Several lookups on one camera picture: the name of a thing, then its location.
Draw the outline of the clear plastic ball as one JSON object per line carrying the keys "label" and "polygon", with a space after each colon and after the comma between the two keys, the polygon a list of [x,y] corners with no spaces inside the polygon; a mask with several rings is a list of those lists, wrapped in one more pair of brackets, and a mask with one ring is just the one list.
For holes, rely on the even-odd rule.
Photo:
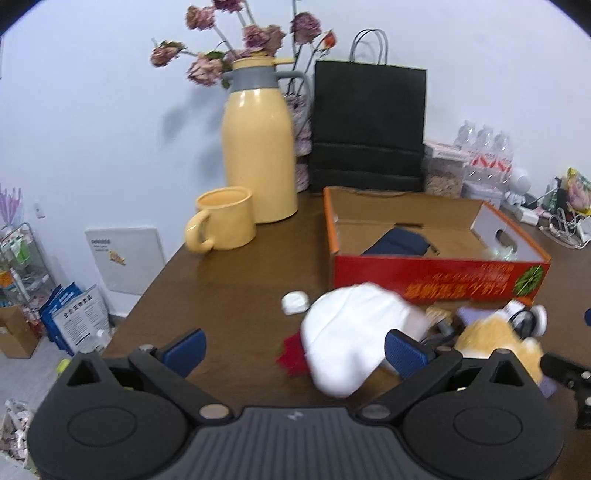
{"label": "clear plastic ball", "polygon": [[491,247],[485,251],[490,261],[514,262],[518,260],[516,250],[512,246]]}

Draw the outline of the red artificial rose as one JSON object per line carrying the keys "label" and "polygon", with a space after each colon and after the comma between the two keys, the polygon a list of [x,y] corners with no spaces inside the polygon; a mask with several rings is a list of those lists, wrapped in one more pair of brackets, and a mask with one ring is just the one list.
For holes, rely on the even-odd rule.
{"label": "red artificial rose", "polygon": [[304,345],[301,341],[301,332],[287,337],[281,343],[276,364],[283,369],[288,377],[298,377],[310,374],[308,362],[305,358]]}

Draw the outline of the white wall panel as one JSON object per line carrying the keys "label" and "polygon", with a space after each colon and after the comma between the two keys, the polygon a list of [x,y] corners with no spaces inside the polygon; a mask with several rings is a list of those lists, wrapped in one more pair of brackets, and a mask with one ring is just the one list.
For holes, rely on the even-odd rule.
{"label": "white wall panel", "polygon": [[87,229],[85,236],[109,291],[141,296],[165,266],[155,228]]}

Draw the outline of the water bottle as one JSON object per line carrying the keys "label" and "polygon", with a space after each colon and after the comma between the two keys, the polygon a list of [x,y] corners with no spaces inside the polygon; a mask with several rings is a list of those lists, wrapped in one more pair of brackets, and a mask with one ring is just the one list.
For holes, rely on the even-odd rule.
{"label": "water bottle", "polygon": [[474,142],[476,138],[476,124],[472,121],[465,120],[460,126],[454,146],[463,152],[472,152],[474,150]]}
{"label": "water bottle", "polygon": [[484,125],[476,134],[470,148],[471,160],[466,169],[465,180],[467,182],[488,186],[494,184],[494,171],[490,167],[490,160],[487,157],[492,145],[493,132],[491,126]]}
{"label": "water bottle", "polygon": [[501,131],[495,136],[491,154],[493,167],[501,173],[502,184],[505,185],[511,176],[514,158],[514,148],[508,132]]}

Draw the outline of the white earbud case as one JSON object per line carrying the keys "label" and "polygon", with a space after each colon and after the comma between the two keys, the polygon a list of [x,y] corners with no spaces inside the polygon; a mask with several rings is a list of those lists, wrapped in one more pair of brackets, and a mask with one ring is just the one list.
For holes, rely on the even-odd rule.
{"label": "white earbud case", "polygon": [[308,311],[310,298],[304,291],[289,292],[281,298],[281,310],[284,315],[297,315]]}

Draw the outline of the blue booklets on floor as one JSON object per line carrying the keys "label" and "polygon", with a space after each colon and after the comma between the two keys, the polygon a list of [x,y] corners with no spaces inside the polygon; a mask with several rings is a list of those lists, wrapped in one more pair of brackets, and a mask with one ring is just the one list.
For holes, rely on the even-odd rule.
{"label": "blue booklets on floor", "polygon": [[102,351],[111,341],[108,311],[96,285],[85,291],[75,283],[58,285],[39,314],[49,339],[69,355]]}

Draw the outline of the dried rose bouquet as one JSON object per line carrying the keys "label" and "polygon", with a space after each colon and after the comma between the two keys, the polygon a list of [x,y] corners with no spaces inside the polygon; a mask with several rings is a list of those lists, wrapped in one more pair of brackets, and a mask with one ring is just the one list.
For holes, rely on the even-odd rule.
{"label": "dried rose bouquet", "polygon": [[[218,26],[218,14],[233,15],[242,27],[242,40],[230,42]],[[328,55],[337,45],[337,36],[332,30],[322,28],[318,17],[309,11],[297,9],[297,2],[291,3],[290,30],[280,25],[263,25],[256,22],[248,1],[211,1],[205,6],[190,5],[184,14],[185,27],[191,31],[213,31],[219,43],[207,52],[193,52],[183,42],[155,41],[149,57],[154,68],[164,68],[173,60],[190,57],[186,77],[194,84],[211,87],[221,85],[228,89],[230,82],[223,74],[231,71],[232,64],[243,58],[276,58],[283,43],[290,42],[293,64],[297,65],[305,48],[311,49],[308,59],[312,62]]]}

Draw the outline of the colourful snack bag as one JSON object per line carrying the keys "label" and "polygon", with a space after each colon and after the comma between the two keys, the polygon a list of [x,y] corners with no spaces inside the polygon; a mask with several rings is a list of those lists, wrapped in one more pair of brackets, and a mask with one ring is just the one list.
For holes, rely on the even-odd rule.
{"label": "colourful snack bag", "polygon": [[567,203],[579,214],[589,216],[591,210],[590,181],[575,168],[569,168],[562,179],[561,187],[566,191]]}

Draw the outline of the black paper shopping bag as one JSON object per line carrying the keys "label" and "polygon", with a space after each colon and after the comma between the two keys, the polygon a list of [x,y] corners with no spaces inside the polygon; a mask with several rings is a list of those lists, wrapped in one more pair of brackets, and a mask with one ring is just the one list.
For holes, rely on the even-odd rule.
{"label": "black paper shopping bag", "polygon": [[388,63],[382,29],[356,34],[346,61],[318,60],[310,190],[421,192],[427,72]]}

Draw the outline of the water bottle left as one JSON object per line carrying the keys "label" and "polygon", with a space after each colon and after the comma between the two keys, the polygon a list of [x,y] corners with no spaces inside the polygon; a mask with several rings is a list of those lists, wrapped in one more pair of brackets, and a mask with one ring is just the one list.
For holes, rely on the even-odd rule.
{"label": "water bottle left", "polygon": [[472,152],[474,150],[474,142],[476,138],[476,124],[472,121],[465,120],[460,126],[454,146],[463,152]]}

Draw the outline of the white charger adapter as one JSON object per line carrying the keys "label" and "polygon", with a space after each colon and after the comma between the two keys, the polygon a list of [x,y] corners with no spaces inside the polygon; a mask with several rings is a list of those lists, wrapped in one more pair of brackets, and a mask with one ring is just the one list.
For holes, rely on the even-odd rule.
{"label": "white charger adapter", "polygon": [[536,210],[519,206],[515,213],[516,218],[524,224],[537,226],[539,223],[539,214]]}

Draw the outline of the water bottle right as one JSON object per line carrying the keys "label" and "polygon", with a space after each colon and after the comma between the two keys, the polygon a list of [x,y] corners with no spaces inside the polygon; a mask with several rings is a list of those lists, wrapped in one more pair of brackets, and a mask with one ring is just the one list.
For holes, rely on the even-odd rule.
{"label": "water bottle right", "polygon": [[491,154],[493,167],[501,173],[502,184],[505,185],[511,176],[514,158],[514,148],[508,132],[501,131],[495,136]]}

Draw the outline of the pink fuzzy vase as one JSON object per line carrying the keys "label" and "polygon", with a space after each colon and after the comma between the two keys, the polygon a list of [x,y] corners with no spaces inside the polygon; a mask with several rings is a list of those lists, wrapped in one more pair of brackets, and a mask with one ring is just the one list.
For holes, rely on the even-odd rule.
{"label": "pink fuzzy vase", "polygon": [[295,164],[295,186],[297,193],[308,189],[310,178],[308,178],[307,157],[311,153],[311,122],[307,112],[308,99],[304,93],[287,93],[284,95],[288,110],[294,123],[295,133],[295,155],[297,164]]}

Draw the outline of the white round tape dispenser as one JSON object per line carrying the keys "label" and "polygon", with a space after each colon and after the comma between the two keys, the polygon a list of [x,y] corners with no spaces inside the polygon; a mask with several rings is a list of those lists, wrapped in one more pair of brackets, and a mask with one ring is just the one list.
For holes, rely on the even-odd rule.
{"label": "white round tape dispenser", "polygon": [[533,305],[530,308],[530,312],[534,318],[532,336],[542,337],[548,326],[547,310],[543,305]]}

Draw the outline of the clear jar of seeds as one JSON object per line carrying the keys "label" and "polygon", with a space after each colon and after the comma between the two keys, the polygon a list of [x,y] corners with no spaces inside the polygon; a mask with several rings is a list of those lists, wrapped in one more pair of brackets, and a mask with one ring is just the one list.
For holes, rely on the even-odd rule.
{"label": "clear jar of seeds", "polygon": [[459,147],[426,141],[424,144],[425,192],[460,198],[469,156]]}

